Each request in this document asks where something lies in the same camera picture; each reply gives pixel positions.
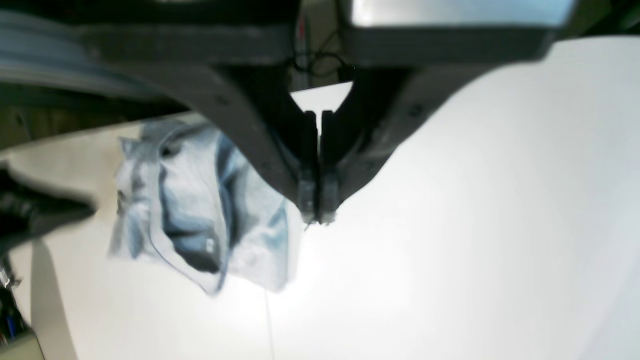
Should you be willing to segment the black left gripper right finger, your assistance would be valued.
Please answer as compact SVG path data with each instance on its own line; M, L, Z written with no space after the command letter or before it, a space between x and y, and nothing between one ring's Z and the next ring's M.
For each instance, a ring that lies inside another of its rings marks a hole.
M318 222L365 187L448 99L503 66L541 60L573 0L339 0L355 67L318 139Z

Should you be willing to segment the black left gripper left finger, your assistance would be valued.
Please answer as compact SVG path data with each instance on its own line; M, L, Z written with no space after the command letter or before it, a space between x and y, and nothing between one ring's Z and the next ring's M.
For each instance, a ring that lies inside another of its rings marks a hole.
M288 89L299 0L88 0L87 52L212 121L260 176L319 221L317 127Z

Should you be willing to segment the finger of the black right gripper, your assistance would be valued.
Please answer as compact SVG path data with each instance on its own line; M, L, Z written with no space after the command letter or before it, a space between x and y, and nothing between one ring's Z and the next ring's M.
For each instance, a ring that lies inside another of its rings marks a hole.
M96 203L84 194L59 192L13 176L0 175L0 253L51 231L92 217Z

